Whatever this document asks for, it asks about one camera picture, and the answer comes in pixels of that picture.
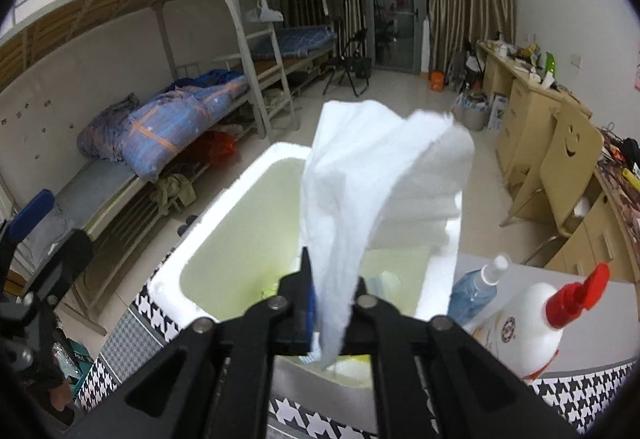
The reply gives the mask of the person's left hand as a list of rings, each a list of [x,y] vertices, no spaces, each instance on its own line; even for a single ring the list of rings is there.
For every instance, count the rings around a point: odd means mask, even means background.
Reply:
[[[49,388],[48,392],[51,407],[57,412],[63,412],[66,407],[74,404],[72,389],[67,379],[64,379],[60,385]]]

